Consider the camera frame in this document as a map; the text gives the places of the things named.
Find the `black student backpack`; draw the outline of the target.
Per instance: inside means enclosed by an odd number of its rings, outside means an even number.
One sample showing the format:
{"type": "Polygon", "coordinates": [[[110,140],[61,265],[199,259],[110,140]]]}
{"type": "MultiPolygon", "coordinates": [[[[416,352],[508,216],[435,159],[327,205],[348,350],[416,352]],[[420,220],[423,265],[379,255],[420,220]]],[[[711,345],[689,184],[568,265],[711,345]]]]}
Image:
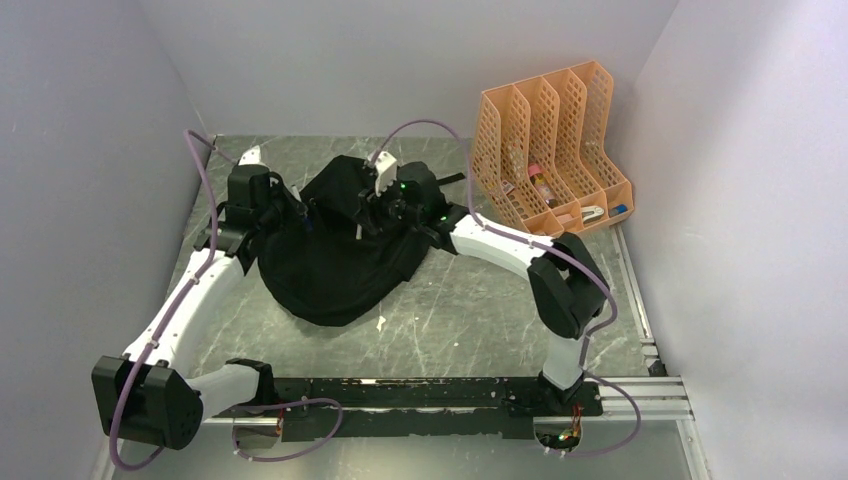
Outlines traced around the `black student backpack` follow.
{"type": "Polygon", "coordinates": [[[314,231],[284,228],[257,259],[260,277],[289,313],[314,325],[352,323],[409,281],[432,247],[404,226],[355,239],[363,160],[337,156],[301,197],[314,231]]]}

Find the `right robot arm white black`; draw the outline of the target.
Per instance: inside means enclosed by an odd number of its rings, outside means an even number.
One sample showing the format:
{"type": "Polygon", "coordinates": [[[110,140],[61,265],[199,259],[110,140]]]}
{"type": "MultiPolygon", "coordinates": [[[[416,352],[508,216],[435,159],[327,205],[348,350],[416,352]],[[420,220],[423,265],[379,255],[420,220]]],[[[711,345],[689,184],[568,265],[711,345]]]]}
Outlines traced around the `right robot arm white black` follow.
{"type": "Polygon", "coordinates": [[[587,328],[602,313],[609,293],[582,240],[572,233],[549,237],[522,232],[449,202],[422,162],[399,165],[382,152],[363,161],[362,171],[366,187],[354,215],[360,232],[378,234],[404,226],[434,249],[486,261],[529,283],[549,333],[540,402],[550,413],[565,413],[576,403],[585,379],[587,328]]]}

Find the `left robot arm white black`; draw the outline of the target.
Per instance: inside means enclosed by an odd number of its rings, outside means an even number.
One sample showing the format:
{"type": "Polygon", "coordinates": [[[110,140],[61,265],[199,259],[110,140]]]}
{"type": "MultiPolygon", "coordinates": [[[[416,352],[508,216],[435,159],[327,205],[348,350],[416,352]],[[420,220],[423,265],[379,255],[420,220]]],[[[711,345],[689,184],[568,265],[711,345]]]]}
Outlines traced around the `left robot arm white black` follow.
{"type": "Polygon", "coordinates": [[[195,241],[189,264],[148,327],[125,351],[103,356],[92,384],[104,433],[180,450],[203,421],[233,407],[261,416],[279,396],[269,364],[228,360],[189,379],[191,357],[223,298],[256,263],[269,236],[301,210],[279,174],[261,163],[235,166],[227,198],[195,241]]]}

